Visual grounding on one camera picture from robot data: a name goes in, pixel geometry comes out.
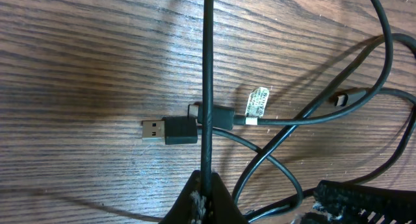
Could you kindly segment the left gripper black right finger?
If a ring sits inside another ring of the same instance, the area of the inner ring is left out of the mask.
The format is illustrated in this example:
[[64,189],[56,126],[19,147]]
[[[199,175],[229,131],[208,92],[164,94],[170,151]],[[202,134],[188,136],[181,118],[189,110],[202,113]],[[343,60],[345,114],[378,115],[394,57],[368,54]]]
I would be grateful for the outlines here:
[[211,223],[214,224],[248,224],[233,202],[230,193],[222,182],[220,175],[212,173]]

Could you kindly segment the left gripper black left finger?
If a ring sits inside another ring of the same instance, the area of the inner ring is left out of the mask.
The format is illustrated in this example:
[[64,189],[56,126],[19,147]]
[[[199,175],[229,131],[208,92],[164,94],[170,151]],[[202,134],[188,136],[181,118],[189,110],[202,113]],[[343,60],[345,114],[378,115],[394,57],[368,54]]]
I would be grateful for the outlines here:
[[203,223],[206,217],[206,196],[200,193],[200,171],[192,172],[170,211],[159,224],[196,224]]

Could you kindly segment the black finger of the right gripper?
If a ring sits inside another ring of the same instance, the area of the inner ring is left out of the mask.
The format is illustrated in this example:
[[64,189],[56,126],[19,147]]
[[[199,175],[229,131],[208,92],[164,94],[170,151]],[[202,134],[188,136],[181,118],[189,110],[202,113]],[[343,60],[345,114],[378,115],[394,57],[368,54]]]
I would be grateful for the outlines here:
[[415,192],[321,181],[312,211],[299,224],[415,223]]

